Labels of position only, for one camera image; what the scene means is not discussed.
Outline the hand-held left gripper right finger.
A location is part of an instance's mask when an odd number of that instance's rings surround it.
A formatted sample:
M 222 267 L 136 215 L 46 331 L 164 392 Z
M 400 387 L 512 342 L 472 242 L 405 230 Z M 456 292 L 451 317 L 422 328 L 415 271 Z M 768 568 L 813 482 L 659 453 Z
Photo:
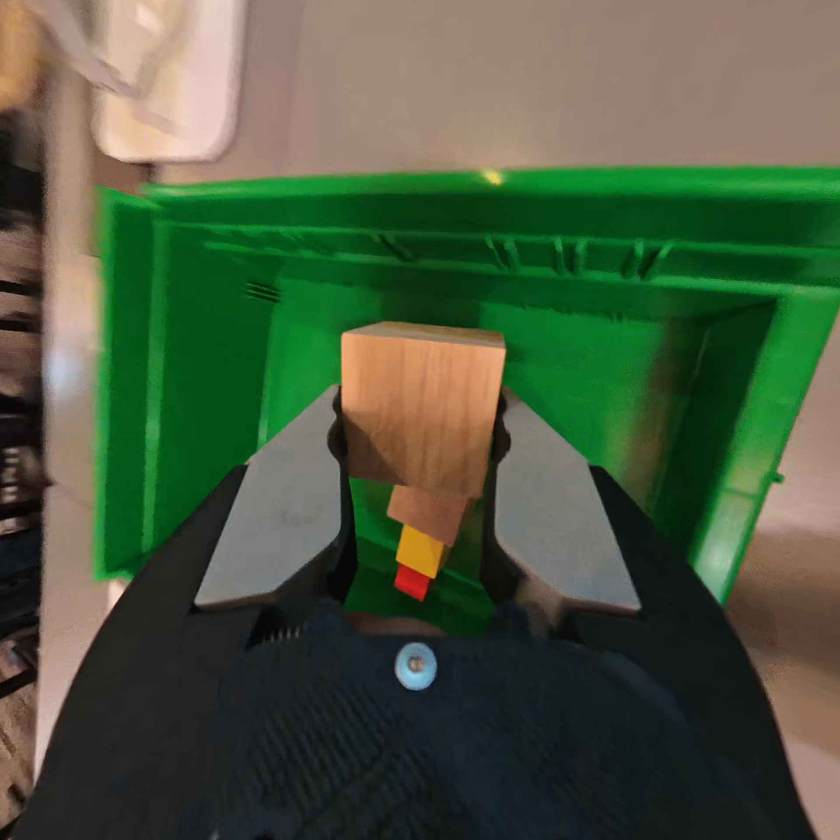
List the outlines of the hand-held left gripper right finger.
M 639 614 L 586 458 L 506 386 L 493 436 L 479 570 L 490 599 L 551 628 L 578 611 Z

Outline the yellow cube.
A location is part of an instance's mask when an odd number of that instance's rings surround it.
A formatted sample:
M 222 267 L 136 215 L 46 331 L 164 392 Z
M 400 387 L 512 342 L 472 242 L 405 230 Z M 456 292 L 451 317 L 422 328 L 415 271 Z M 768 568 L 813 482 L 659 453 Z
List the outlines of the yellow cube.
M 395 559 L 401 566 L 433 580 L 445 565 L 449 551 L 446 543 L 405 524 Z

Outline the medium wooden cube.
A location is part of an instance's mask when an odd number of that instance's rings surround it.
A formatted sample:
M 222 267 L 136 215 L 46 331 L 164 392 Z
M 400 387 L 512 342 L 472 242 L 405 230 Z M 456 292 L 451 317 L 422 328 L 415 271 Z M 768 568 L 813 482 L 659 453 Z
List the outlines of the medium wooden cube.
M 472 503 L 468 497 L 395 485 L 387 516 L 451 548 Z

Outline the small red cube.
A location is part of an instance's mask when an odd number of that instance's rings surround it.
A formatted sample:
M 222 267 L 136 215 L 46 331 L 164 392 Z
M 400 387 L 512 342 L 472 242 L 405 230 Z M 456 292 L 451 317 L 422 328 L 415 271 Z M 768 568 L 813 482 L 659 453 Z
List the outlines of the small red cube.
M 413 598 L 417 602 L 424 602 L 434 578 L 414 568 L 398 563 L 394 579 L 394 587 L 399 592 Z

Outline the green plastic bin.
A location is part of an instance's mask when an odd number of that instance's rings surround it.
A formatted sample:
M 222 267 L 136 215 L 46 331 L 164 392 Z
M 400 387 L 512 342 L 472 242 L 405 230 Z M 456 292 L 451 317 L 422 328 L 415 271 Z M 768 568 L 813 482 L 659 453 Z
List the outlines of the green plastic bin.
M 725 603 L 838 311 L 836 167 L 336 175 L 100 193 L 93 566 L 133 577 L 381 321 L 504 385 Z

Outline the large light wooden cube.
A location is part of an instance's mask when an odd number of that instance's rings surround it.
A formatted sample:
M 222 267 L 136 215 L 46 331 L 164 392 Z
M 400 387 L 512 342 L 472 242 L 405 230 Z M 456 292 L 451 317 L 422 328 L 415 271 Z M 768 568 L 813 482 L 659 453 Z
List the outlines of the large light wooden cube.
M 507 345 L 501 332 L 378 322 L 341 336 L 351 478 L 482 495 Z

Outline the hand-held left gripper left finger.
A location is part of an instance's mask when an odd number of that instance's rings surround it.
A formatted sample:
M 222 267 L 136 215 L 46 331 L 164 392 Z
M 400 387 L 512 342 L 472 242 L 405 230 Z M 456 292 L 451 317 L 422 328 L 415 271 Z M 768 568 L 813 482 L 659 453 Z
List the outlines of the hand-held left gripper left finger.
M 249 460 L 195 606 L 343 604 L 358 570 L 340 387 Z

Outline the instruction sheet stand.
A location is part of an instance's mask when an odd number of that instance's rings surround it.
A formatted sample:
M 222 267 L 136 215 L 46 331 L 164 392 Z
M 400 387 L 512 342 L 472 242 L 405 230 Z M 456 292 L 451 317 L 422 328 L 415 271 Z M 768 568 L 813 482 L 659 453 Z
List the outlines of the instruction sheet stand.
M 2 116 L 32 112 L 63 63 L 88 84 L 98 150 L 208 162 L 236 128 L 248 2 L 2 2 Z

